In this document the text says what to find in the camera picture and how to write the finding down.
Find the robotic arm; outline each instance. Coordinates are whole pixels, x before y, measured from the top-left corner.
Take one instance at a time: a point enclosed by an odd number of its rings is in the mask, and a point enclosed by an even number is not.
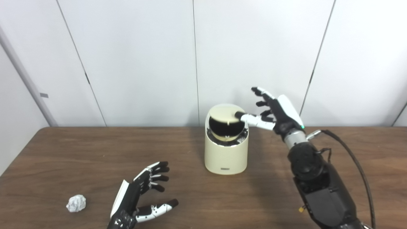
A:
[[[357,218],[355,203],[336,169],[324,160],[322,151],[309,142],[321,131],[306,136],[302,120],[285,95],[276,99],[262,88],[253,87],[252,91],[264,99],[256,105],[268,106],[269,110],[259,116],[242,112],[235,116],[281,136],[289,149],[294,183],[311,219],[321,229],[369,229]]]

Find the black cable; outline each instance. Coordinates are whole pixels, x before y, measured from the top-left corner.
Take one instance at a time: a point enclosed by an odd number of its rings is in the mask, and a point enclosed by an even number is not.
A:
[[[372,228],[375,229],[376,228],[376,217],[374,216],[372,193],[370,191],[369,182],[368,182],[368,179],[366,178],[365,172],[363,172],[362,166],[359,164],[359,161],[356,159],[355,155],[349,149],[349,147],[336,134],[332,133],[329,130],[321,130],[321,132],[328,135],[328,136],[330,136],[330,137],[332,137],[336,141],[338,141],[345,148],[345,150],[349,153],[349,156],[352,158],[352,160],[355,163],[357,169],[359,170],[360,175],[362,176],[362,179],[363,179],[363,183],[365,183],[366,192],[368,194],[369,208],[370,208],[370,220],[371,220]]]

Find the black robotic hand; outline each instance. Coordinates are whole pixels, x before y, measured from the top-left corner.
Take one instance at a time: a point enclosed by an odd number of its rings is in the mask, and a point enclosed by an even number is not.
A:
[[[164,192],[164,187],[155,181],[168,181],[161,172],[168,172],[168,162],[161,161],[147,166],[132,183],[123,180],[110,214],[107,229],[132,229],[138,222],[154,219],[178,205],[177,199],[166,203],[136,207],[139,197],[150,189]]]

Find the panel seam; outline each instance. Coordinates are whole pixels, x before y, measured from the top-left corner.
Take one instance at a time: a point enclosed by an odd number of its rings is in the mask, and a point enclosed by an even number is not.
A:
[[[199,112],[199,89],[198,89],[198,61],[197,61],[197,35],[195,32],[195,2],[192,0],[192,12],[194,19],[194,44],[195,44],[195,76],[197,81],[197,104],[198,104],[198,126],[201,126],[201,114]]]
[[[310,88],[310,86],[311,86],[311,81],[312,81],[312,78],[313,78],[313,76],[314,76],[315,67],[317,66],[317,63],[318,63],[318,59],[319,59],[319,55],[320,55],[320,53],[321,53],[322,45],[324,44],[326,32],[328,31],[328,26],[329,26],[330,19],[331,19],[331,17],[332,17],[332,12],[333,12],[333,9],[334,9],[334,7],[335,7],[335,3],[336,3],[336,0],[333,1],[332,9],[331,9],[331,12],[329,13],[329,17],[328,17],[328,21],[327,21],[327,23],[326,23],[324,35],[322,36],[321,45],[319,46],[317,58],[315,59],[315,63],[314,63],[314,67],[313,67],[313,69],[312,69],[311,77],[309,78],[308,86],[307,86],[306,91],[305,91],[304,100],[302,101],[301,110],[300,110],[300,116],[301,116],[301,114],[302,114],[302,110],[304,109],[305,100],[306,100],[306,97],[307,97],[307,95],[308,95],[309,88]]]
[[[106,121],[105,121],[105,117],[103,116],[103,113],[102,113],[101,107],[99,106],[99,102],[98,102],[98,100],[97,100],[97,98],[96,98],[95,92],[93,91],[92,85],[90,84],[90,80],[89,80],[88,75],[87,75],[87,73],[86,73],[86,70],[85,70],[85,67],[84,67],[84,65],[83,65],[81,56],[79,55],[78,48],[76,47],[74,38],[72,37],[71,30],[69,29],[68,23],[66,22],[65,15],[64,15],[63,12],[62,12],[61,6],[59,5],[59,1],[58,1],[58,0],[55,0],[55,1],[56,1],[57,4],[58,4],[59,11],[61,12],[61,15],[62,15],[63,21],[64,21],[64,23],[65,23],[66,29],[68,30],[69,36],[71,37],[71,40],[72,40],[72,43],[73,43],[73,45],[74,45],[74,47],[75,47],[75,51],[76,51],[76,53],[77,53],[77,55],[78,55],[79,61],[81,62],[81,66],[82,66],[82,69],[83,69],[83,73],[85,74],[86,80],[87,80],[87,82],[89,83],[90,90],[92,91],[93,97],[95,98],[95,102],[96,102],[96,105],[98,106],[98,109],[99,109],[99,112],[100,112],[100,114],[101,114],[101,116],[102,116],[103,122],[105,123],[105,126],[107,126],[107,125],[106,125]]]

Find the metal connector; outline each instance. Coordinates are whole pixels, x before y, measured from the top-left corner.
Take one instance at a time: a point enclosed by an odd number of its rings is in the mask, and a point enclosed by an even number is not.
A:
[[[309,141],[309,140],[315,138],[315,137],[316,137],[317,135],[319,135],[320,133],[321,133],[321,130],[316,130],[316,131],[314,131],[314,132],[308,134],[308,135],[306,136],[306,139]]]

